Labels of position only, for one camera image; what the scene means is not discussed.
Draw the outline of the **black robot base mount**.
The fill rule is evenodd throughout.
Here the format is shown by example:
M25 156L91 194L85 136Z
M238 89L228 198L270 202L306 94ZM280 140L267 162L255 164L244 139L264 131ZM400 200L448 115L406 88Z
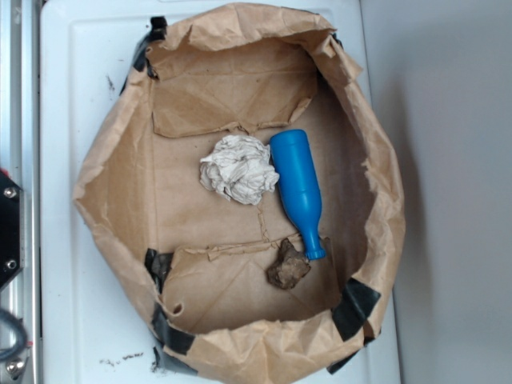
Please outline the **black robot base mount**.
M24 267L23 189L1 168L1 290Z

